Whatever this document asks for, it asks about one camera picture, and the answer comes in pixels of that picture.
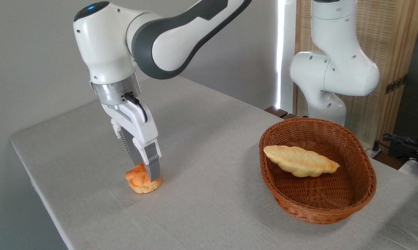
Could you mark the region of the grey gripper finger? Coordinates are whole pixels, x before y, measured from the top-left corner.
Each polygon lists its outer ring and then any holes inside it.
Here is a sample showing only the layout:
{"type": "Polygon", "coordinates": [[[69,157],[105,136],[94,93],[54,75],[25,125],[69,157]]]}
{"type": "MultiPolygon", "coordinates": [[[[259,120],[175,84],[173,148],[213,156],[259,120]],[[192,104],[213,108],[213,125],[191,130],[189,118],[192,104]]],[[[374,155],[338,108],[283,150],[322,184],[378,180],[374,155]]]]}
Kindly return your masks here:
{"type": "Polygon", "coordinates": [[[133,142],[133,135],[129,133],[125,128],[121,127],[120,124],[118,124],[114,119],[111,119],[111,124],[117,138],[122,140],[123,145],[133,162],[133,165],[137,166],[138,164],[143,163],[143,158],[133,142]]]}
{"type": "Polygon", "coordinates": [[[159,159],[162,156],[157,139],[149,141],[145,144],[138,141],[136,138],[133,138],[133,142],[143,158],[144,167],[147,171],[150,182],[154,182],[160,178],[159,159]]]}

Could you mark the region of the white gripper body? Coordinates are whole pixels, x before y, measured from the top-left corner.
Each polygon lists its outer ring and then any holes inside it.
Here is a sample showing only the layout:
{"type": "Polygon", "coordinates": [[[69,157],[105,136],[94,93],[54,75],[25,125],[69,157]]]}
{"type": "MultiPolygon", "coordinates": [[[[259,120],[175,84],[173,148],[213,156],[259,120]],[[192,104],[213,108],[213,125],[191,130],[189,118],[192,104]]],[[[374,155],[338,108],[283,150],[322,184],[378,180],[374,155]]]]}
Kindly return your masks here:
{"type": "Polygon", "coordinates": [[[111,123],[113,130],[118,138],[119,131],[124,128],[137,141],[142,144],[149,144],[158,136],[157,127],[148,107],[142,103],[141,107],[129,101],[118,105],[119,109],[111,109],[109,106],[103,105],[104,111],[112,118],[111,123]]]}

